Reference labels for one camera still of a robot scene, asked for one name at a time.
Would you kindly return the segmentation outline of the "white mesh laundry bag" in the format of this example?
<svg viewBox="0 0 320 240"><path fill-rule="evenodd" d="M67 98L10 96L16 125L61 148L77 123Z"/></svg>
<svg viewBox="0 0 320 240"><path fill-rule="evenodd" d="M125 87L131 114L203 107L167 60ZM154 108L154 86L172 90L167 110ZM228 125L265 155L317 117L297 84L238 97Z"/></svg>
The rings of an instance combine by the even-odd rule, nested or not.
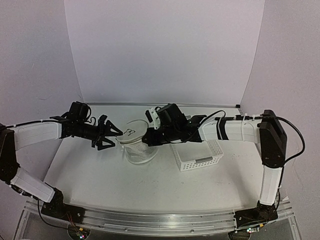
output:
<svg viewBox="0 0 320 240"><path fill-rule="evenodd" d="M123 135L116 137L127 160L135 165L151 161L158 153L156 146L148 146L142 142L149 124L142 119L135 119L124 125Z"/></svg>

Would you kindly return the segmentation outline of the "white perforated plastic basket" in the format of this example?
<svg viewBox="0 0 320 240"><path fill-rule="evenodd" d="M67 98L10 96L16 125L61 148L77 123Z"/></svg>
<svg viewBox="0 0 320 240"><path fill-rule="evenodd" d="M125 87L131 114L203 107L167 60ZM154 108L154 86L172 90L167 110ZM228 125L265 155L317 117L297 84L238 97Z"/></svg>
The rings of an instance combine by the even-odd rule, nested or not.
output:
<svg viewBox="0 0 320 240"><path fill-rule="evenodd" d="M216 165L224 156L216 140L171 144L170 147L181 172Z"/></svg>

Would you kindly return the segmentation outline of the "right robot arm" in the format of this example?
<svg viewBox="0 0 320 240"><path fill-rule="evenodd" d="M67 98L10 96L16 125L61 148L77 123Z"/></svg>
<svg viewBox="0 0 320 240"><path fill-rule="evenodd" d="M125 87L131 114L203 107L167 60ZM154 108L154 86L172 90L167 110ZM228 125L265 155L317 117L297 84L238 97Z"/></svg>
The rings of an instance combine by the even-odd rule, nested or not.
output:
<svg viewBox="0 0 320 240"><path fill-rule="evenodd" d="M149 108L145 116L151 124L142 137L149 147L167 144L212 141L252 143L259 148L263 166L262 184L256 207L234 213L236 228L249 228L278 218L277 199L286 160L287 134L272 110L262 115L226 116L223 110L190 119L175 103Z"/></svg>

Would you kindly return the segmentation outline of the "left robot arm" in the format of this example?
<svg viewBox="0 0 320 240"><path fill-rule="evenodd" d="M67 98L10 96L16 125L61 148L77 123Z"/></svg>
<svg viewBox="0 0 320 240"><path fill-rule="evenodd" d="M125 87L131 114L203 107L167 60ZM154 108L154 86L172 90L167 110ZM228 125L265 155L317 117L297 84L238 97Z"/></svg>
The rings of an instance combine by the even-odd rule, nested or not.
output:
<svg viewBox="0 0 320 240"><path fill-rule="evenodd" d="M80 224L85 209L66 204L61 190L32 176L17 161L16 152L40 142L77 137L91 142L91 147L105 150L115 147L111 137L122 136L106 115L95 118L89 105L71 104L61 116L15 125L0 126L0 180L21 196L43 203L40 213L56 219Z"/></svg>

